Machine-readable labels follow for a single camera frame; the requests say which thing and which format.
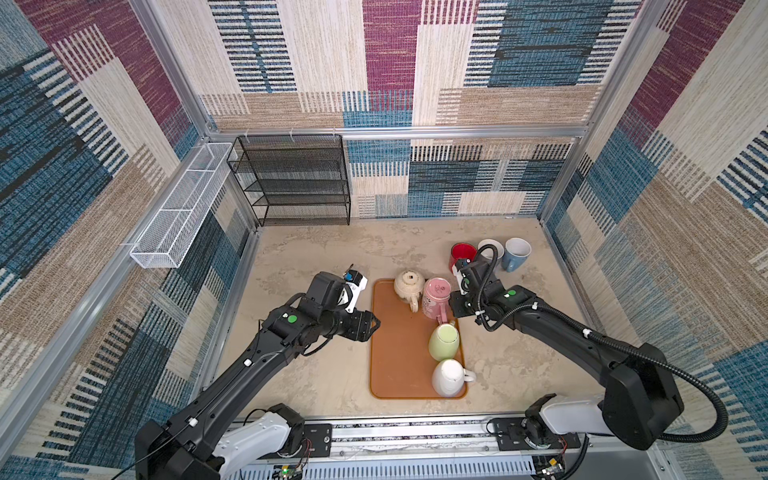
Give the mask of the pink ghost pattern mug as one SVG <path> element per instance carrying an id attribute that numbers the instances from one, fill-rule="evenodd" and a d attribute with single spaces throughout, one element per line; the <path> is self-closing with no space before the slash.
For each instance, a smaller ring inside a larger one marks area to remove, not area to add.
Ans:
<path id="1" fill-rule="evenodd" d="M 451 294 L 451 284 L 448 280 L 440 277 L 429 279 L 424 286 L 422 295 L 422 312 L 438 324 L 449 322 L 449 299 Z"/>

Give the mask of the red mug black handle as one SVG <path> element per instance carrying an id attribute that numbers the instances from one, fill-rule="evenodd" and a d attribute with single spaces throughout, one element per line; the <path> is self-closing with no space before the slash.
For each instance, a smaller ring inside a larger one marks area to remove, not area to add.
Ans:
<path id="1" fill-rule="evenodd" d="M 469 243 L 456 243 L 451 247 L 449 270 L 456 274 L 469 263 L 473 262 L 477 256 L 477 249 Z"/>

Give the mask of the cream marbled mug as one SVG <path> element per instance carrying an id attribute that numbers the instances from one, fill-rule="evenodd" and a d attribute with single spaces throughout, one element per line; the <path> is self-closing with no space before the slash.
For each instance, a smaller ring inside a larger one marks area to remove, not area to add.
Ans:
<path id="1" fill-rule="evenodd" d="M 410 307 L 413 313 L 417 313 L 420 309 L 424 286 L 424 276 L 415 270 L 403 271 L 394 280 L 396 295 Z"/>

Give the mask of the purple mug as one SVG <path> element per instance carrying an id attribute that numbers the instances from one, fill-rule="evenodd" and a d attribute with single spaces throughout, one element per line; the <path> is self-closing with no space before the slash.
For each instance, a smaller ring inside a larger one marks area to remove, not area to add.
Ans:
<path id="1" fill-rule="evenodd" d="M 477 250 L 478 253 L 488 261 L 493 259 L 493 252 L 496 252 L 496 258 L 498 261 L 501 261 L 505 254 L 504 245 L 494 239 L 481 240 L 477 245 Z"/>

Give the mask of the orange plastic tray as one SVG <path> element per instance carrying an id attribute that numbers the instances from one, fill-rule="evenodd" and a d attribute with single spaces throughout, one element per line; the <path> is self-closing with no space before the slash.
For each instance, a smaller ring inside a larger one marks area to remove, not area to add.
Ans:
<path id="1" fill-rule="evenodd" d="M 373 288 L 373 314 L 380 327 L 370 340 L 371 393 L 389 400 L 439 399 L 432 383 L 438 361 L 429 352 L 429 340 L 440 325 L 412 312 L 394 284 L 380 279 Z"/>

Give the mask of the blue mug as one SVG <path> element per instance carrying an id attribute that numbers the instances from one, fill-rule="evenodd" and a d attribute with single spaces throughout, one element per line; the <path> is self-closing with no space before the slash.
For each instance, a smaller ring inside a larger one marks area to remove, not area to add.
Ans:
<path id="1" fill-rule="evenodd" d="M 505 242 L 502 257 L 502 268 L 506 272 L 513 272 L 521 267 L 532 253 L 532 247 L 528 241 L 522 238 L 510 238 Z"/>

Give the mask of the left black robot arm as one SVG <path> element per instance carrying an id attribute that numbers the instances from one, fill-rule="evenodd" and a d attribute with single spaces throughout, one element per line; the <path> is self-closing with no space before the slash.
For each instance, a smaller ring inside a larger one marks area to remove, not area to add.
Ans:
<path id="1" fill-rule="evenodd" d="M 303 419 L 279 404 L 240 428 L 232 424 L 280 370 L 318 352 L 320 338 L 367 342 L 380 327 L 356 307 L 367 278 L 348 269 L 320 272 L 308 290 L 271 310 L 251 343 L 202 393 L 164 424 L 148 421 L 135 437 L 139 479 L 225 479 L 265 455 L 295 452 Z"/>

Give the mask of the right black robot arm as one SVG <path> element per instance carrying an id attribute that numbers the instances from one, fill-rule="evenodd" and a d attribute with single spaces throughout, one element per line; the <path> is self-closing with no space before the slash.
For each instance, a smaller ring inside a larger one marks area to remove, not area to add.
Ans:
<path id="1" fill-rule="evenodd" d="M 529 422 L 557 434 L 610 435 L 636 450 L 656 441 L 697 444 L 716 439 L 728 426 L 724 402 L 698 377 L 667 362 L 655 346 L 635 347 L 609 337 L 550 306 L 521 286 L 496 277 L 498 250 L 483 246 L 475 259 L 456 257 L 451 267 L 458 288 L 449 297 L 457 318 L 472 316 L 488 332 L 503 327 L 531 336 L 579 366 L 604 389 L 595 400 L 549 395 L 531 405 Z M 684 411 L 677 383 L 684 381 L 712 404 L 715 420 L 703 432 L 674 434 L 669 427 Z"/>

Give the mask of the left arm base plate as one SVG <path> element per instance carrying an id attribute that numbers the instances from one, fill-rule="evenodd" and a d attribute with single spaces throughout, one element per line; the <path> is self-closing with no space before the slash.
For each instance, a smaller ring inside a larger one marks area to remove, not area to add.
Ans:
<path id="1" fill-rule="evenodd" d="M 307 423 L 303 431 L 303 459 L 328 458 L 331 455 L 333 425 L 331 423 Z"/>

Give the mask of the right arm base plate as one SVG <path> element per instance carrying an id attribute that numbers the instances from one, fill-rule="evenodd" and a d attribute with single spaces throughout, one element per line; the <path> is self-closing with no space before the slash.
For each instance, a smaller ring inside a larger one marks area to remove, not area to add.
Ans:
<path id="1" fill-rule="evenodd" d="M 555 434 L 541 420 L 524 416 L 491 418 L 485 430 L 496 439 L 500 451 L 571 451 L 582 446 L 577 434 Z"/>

